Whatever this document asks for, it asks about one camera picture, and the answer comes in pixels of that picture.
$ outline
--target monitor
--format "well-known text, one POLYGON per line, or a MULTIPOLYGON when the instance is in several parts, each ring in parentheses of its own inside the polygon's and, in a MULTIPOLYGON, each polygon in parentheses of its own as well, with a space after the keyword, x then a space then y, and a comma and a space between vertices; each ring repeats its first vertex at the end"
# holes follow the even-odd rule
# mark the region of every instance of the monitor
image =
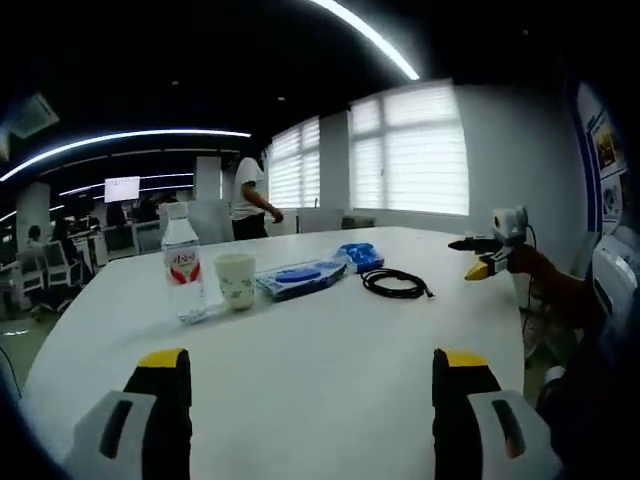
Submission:
POLYGON ((82 218, 93 212, 94 201, 93 195, 82 193, 80 195, 73 195, 71 198, 65 201, 66 212, 73 215, 76 218, 82 218))
POLYGON ((107 178, 104 181, 105 203, 135 200, 140 196, 140 177, 107 178))

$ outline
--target black cable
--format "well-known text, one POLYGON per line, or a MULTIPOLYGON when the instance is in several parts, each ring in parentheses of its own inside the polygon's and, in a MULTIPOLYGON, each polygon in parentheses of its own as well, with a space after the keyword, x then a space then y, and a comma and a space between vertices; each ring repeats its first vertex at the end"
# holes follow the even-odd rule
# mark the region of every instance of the black cable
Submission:
POLYGON ((424 280, 410 273, 402 272, 400 270, 394 270, 392 268, 378 268, 370 272, 361 273, 362 285, 364 288, 377 295, 387 298, 419 298, 424 293, 427 297, 433 298, 435 295, 429 289, 424 280), (377 284, 378 281, 383 278, 395 278, 397 280, 404 280, 407 282, 413 282, 415 287, 411 288, 387 288, 377 284))
MULTIPOLYGON (((530 224, 527 224, 526 229, 531 230, 531 236, 533 237, 533 248, 538 249, 538 238, 536 237, 536 231, 530 224)), ((529 275, 529 288, 527 289, 527 314, 522 322, 522 335, 529 323, 529 316, 531 315, 531 286, 533 285, 533 275, 529 275)))
POLYGON ((5 356, 7 362, 9 363, 9 368, 11 369, 11 375, 13 375, 13 381, 16 384, 16 391, 18 392, 18 397, 22 398, 22 392, 20 392, 20 384, 18 383, 18 377, 16 377, 16 371, 13 369, 13 363, 11 363, 11 359, 7 352, 5 352, 4 348, 0 347, 0 352, 5 356))

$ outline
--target window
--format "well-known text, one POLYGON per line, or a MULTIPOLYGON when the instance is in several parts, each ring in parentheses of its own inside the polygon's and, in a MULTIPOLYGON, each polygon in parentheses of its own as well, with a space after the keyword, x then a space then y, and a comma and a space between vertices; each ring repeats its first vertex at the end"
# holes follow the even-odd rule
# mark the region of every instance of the window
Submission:
POLYGON ((267 160, 269 202, 315 207, 320 200, 320 123, 312 118, 273 139, 267 160))
POLYGON ((350 143, 352 208, 469 214, 467 152, 451 84, 356 102, 350 143))

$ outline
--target ceiling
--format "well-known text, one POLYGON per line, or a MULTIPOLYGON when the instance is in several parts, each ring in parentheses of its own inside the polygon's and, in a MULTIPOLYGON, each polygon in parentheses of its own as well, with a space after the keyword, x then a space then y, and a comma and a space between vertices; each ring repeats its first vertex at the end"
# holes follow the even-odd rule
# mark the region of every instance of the ceiling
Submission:
MULTIPOLYGON (((545 5, 527 10, 492 1, 340 3, 389 40, 422 80, 562 89, 566 19, 549 15, 545 5)), ((60 121, 25 140, 12 136, 11 158, 0 164, 0 174, 50 148, 114 132, 204 128, 271 136, 409 83, 367 39, 308 0, 168 5, 17 7, 24 9, 13 16, 27 34, 5 52, 9 88, 1 92, 0 106, 6 112, 11 102, 41 92, 60 121)), ((15 193, 34 178, 50 183, 55 194, 110 176, 191 171, 196 155, 114 153, 234 150, 243 141, 155 136, 76 149, 4 182, 0 216, 13 209, 15 193), (95 157, 100 158, 53 171, 95 157)))

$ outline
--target hand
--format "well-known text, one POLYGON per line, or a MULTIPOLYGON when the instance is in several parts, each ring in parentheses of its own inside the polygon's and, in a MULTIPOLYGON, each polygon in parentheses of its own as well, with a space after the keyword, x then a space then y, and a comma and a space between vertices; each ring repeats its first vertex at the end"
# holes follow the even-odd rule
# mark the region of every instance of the hand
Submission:
POLYGON ((273 223, 282 223, 282 220, 284 220, 284 215, 282 215, 282 212, 275 207, 269 213, 271 213, 271 215, 273 216, 273 223))

